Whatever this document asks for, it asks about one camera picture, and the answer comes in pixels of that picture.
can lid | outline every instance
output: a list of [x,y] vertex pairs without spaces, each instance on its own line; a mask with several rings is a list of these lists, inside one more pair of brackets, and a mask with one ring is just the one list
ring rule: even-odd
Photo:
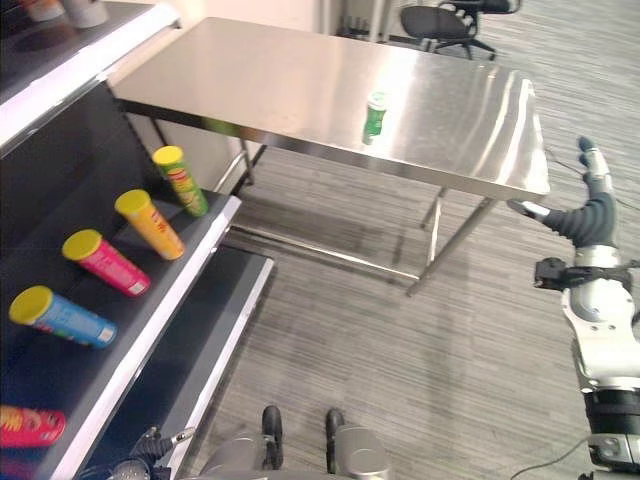
[[369,107],[373,108],[374,110],[386,110],[387,94],[380,91],[371,92],[369,94],[368,104]]
[[22,325],[31,325],[44,314],[53,301],[53,292],[44,285],[27,288],[9,307],[9,318]]
[[80,230],[64,242],[64,245],[62,245],[62,255],[69,260],[82,260],[95,253],[101,241],[102,235],[100,235],[99,232],[90,228]]
[[182,149],[175,145],[167,145],[153,152],[153,161],[157,165],[171,165],[182,161],[182,157]]
[[116,211],[122,215],[134,215],[151,204],[151,197],[144,190],[129,190],[116,200]]

green can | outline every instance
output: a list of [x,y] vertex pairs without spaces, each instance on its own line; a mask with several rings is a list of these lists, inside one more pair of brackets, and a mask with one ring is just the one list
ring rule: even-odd
[[367,102],[367,122],[365,136],[375,137],[382,131],[382,120],[387,111],[387,97],[384,92],[372,92]]
[[153,154],[153,162],[167,176],[187,211],[194,217],[201,217],[209,210],[207,199],[202,195],[183,159],[182,149],[175,145],[159,148]]

blue pringles can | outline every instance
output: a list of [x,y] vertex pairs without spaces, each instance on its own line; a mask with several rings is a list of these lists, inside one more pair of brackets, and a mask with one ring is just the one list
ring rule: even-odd
[[67,340],[104,348],[116,337],[118,327],[104,318],[36,285],[18,295],[9,307],[9,318]]

cable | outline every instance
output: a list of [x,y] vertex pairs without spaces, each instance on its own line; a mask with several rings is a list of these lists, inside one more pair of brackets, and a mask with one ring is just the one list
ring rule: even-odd
[[511,478],[509,480],[515,480],[516,477],[522,475],[525,472],[529,472],[531,470],[537,470],[538,468],[544,468],[544,467],[548,467],[550,465],[554,465],[558,462],[561,462],[562,460],[564,460],[565,458],[567,458],[569,455],[571,455],[573,452],[575,452],[578,447],[580,447],[580,445],[582,445],[584,442],[586,442],[587,440],[589,440],[590,435],[587,435],[586,437],[584,437],[583,439],[581,439],[578,443],[576,443],[573,447],[571,447],[569,449],[569,451],[567,451],[566,453],[560,455],[558,458],[556,458],[555,460],[551,460],[550,462],[546,462],[546,463],[541,463],[539,465],[532,465],[531,467],[527,467],[527,468],[523,468],[522,470],[518,470],[516,473],[514,473]]
[[[575,168],[575,167],[572,167],[571,165],[569,165],[569,164],[567,164],[567,163],[564,163],[564,162],[561,162],[560,160],[558,160],[558,157],[556,157],[556,154],[555,154],[555,153],[553,153],[553,151],[552,151],[552,150],[550,150],[550,149],[548,149],[548,148],[545,148],[545,149],[544,149],[544,152],[545,152],[547,155],[549,155],[549,156],[551,157],[551,160],[553,160],[554,162],[556,162],[558,165],[562,165],[564,168],[566,168],[566,169],[568,169],[568,170],[571,170],[572,172],[575,172],[575,173],[577,173],[578,175],[580,175],[580,176],[582,177],[582,172],[581,172],[580,170],[578,170],[578,169],[577,169],[577,168]],[[632,209],[632,210],[635,210],[635,211],[637,211],[637,212],[640,212],[640,208],[636,207],[635,205],[631,205],[630,203],[625,202],[624,200],[620,200],[620,199],[619,199],[619,198],[617,198],[617,197],[616,197],[616,202],[618,202],[620,205],[623,205],[623,206],[625,206],[625,207],[627,207],[627,208],[630,208],[630,209]]]
[[558,157],[556,157],[556,154],[555,154],[555,153],[553,153],[553,151],[552,151],[552,150],[549,150],[548,148],[545,148],[545,149],[544,149],[544,152],[545,152],[546,154],[550,155],[550,156],[551,156],[551,160],[553,160],[553,161],[554,161],[554,162],[556,162],[557,164],[562,165],[564,168],[567,168],[567,169],[571,170],[572,172],[575,172],[575,173],[577,173],[578,175],[582,176],[582,172],[581,172],[580,170],[578,170],[578,169],[577,169],[577,168],[575,168],[575,167],[572,167],[572,166],[571,166],[571,165],[569,165],[568,163],[564,163],[564,162],[561,162],[560,160],[558,160]]

red pringles can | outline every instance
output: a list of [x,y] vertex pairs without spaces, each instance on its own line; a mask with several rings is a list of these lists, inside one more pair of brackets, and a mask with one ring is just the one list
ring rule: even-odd
[[142,270],[95,230],[80,230],[71,235],[62,246],[62,254],[126,295],[135,297],[151,285]]
[[0,446],[3,448],[48,447],[58,441],[67,424],[55,410],[0,406]]

